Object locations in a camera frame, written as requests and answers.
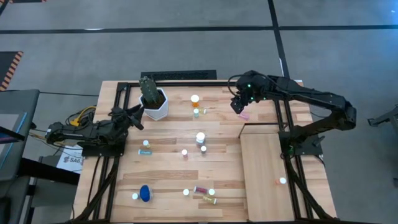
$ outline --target potted plant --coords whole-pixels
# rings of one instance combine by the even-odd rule
[[[155,121],[167,116],[169,101],[163,89],[156,88],[156,84],[148,77],[139,80],[142,95],[139,102],[145,108],[145,113]]]

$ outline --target cactus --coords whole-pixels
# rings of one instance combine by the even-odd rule
[[[141,87],[141,93],[148,105],[163,103],[160,93],[157,91],[156,84],[153,80],[148,77],[141,78],[139,80],[139,85]]]

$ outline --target white flower pot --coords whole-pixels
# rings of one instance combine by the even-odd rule
[[[169,99],[167,98],[166,93],[163,91],[162,88],[157,88],[157,89],[163,93],[164,98],[166,99],[163,102],[163,105],[157,110],[147,109],[147,108],[145,108],[145,110],[144,110],[145,113],[148,115],[148,117],[154,119],[155,121],[165,118],[167,116],[167,114],[169,113]],[[141,98],[142,98],[142,95],[139,97],[139,102],[142,106],[144,106]]]

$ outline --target wooden tabletop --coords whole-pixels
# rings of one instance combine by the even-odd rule
[[[113,107],[117,84],[117,81],[103,82],[95,121],[109,119],[107,114]],[[238,137],[245,123],[277,122],[274,102],[262,101],[245,107],[244,112],[250,116],[246,121],[231,109],[232,96],[226,87],[163,89],[169,99],[169,115],[160,121],[144,115],[143,131],[129,129],[125,153],[120,158],[111,222],[245,222],[248,205]],[[130,107],[139,103],[140,95],[139,88],[132,88]],[[200,97],[199,104],[207,109],[207,114],[193,117],[191,95]],[[295,124],[312,122],[308,105],[296,101],[290,105]],[[252,127],[246,126],[245,133],[277,133],[279,130],[275,125]],[[198,132],[206,134],[208,152],[205,155],[195,144]],[[142,142],[145,139],[151,145],[150,156],[138,154],[139,149],[144,149]],[[182,149],[188,150],[188,159],[182,157]],[[91,157],[84,162],[75,197],[76,214],[86,206],[96,160],[96,157]],[[99,162],[91,196],[97,191],[101,165],[102,161]],[[321,200],[318,202],[330,215],[335,215],[323,166],[308,157],[303,159],[303,167],[313,196]],[[149,203],[132,200],[131,195],[144,184],[152,188],[154,198]],[[212,205],[204,201],[202,195],[194,194],[194,186],[215,189],[217,204]],[[189,189],[190,195],[184,196],[183,189]],[[100,218],[104,217],[107,194],[101,203]]]

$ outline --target gray floor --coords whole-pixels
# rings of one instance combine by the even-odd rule
[[[274,2],[280,26],[398,24],[393,0]],[[271,24],[267,1],[260,0],[49,0],[10,4],[0,17],[0,30]],[[291,78],[341,94],[358,110],[356,129],[330,131],[322,143],[338,216],[396,223],[398,189],[392,178],[398,176],[397,136],[388,124],[370,128],[366,118],[398,103],[398,30],[281,35]],[[18,34],[1,35],[0,43],[0,51],[24,52],[10,89],[97,94],[103,80],[136,80],[141,72],[159,70],[217,69],[219,78],[250,69],[282,75],[273,31]],[[95,97],[41,95],[34,121],[45,129],[95,103]],[[53,153],[30,139],[25,156]],[[65,221],[69,214],[69,205],[41,208],[34,223]]]

